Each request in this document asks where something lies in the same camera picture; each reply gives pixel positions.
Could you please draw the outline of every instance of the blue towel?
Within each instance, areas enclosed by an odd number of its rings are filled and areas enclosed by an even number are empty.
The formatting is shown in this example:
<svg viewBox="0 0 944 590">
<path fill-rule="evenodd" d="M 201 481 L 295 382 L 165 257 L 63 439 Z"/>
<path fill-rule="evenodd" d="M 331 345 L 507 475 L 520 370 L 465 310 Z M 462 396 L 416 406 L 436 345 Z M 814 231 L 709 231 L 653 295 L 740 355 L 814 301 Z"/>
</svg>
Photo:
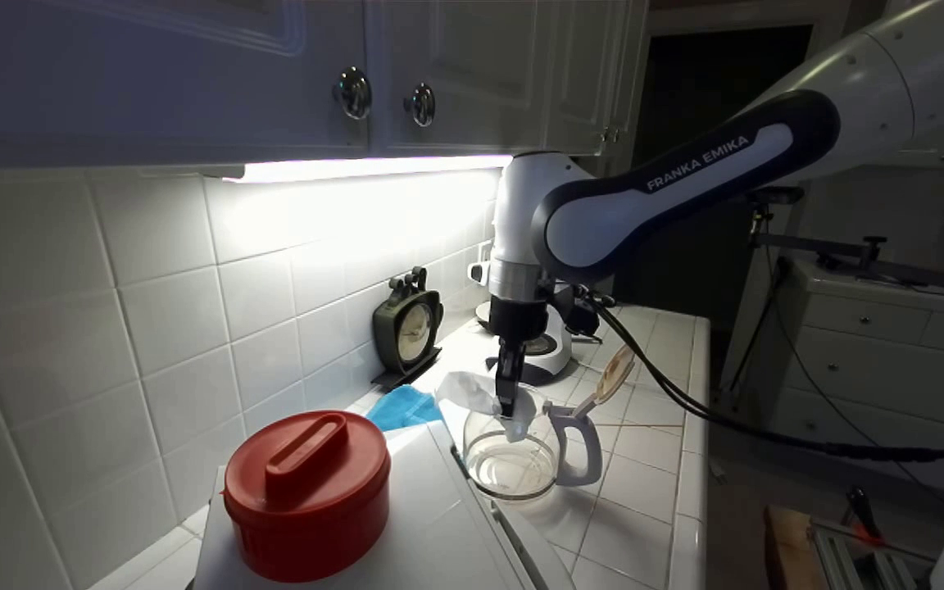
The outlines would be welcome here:
<svg viewBox="0 0 944 590">
<path fill-rule="evenodd" d="M 386 433 L 386 430 L 403 430 L 403 425 L 419 425 L 419 424 L 436 424 L 443 420 L 436 396 L 427 396 L 412 385 L 395 385 L 390 392 L 382 392 L 373 409 L 368 411 L 368 420 Z"/>
</svg>

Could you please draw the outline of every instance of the red container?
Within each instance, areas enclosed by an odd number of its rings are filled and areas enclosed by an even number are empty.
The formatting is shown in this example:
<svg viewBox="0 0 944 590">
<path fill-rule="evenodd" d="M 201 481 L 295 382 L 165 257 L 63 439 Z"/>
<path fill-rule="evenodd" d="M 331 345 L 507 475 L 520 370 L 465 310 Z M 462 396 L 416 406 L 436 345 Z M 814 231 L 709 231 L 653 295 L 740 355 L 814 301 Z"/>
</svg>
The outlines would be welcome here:
<svg viewBox="0 0 944 590">
<path fill-rule="evenodd" d="M 282 584 L 363 556 L 386 524 L 390 454 L 358 411 L 297 411 L 248 437 L 227 465 L 224 505 L 241 561 Z"/>
</svg>

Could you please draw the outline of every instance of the light fixture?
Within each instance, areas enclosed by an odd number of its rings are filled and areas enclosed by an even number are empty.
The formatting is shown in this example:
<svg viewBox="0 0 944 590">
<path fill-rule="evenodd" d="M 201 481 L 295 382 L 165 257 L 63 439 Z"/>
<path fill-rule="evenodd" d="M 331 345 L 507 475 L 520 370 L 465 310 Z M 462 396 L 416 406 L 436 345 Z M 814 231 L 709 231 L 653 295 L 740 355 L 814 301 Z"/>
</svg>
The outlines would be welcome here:
<svg viewBox="0 0 944 590">
<path fill-rule="evenodd" d="M 395 174 L 447 174 L 507 167 L 510 155 L 473 157 L 359 157 L 359 159 L 263 159 L 241 162 L 241 174 L 227 174 L 233 183 L 313 183 L 352 175 L 395 175 Z"/>
</svg>

